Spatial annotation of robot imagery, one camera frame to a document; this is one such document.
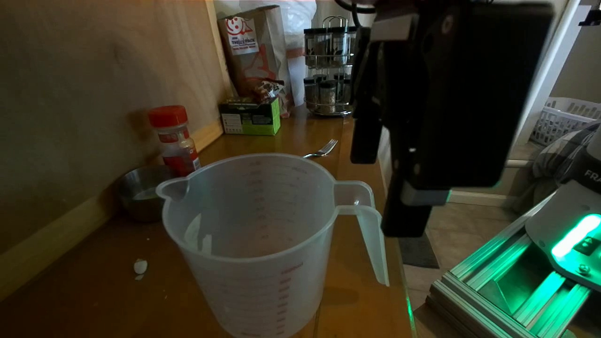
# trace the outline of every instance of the spice jar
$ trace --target spice jar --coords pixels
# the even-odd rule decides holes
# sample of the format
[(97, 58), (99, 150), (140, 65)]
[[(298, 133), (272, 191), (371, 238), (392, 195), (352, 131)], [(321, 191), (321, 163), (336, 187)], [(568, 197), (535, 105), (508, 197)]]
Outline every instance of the spice jar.
[(200, 167), (198, 154), (187, 133), (187, 112), (182, 105), (165, 105), (148, 112), (159, 140), (163, 163), (178, 176)]

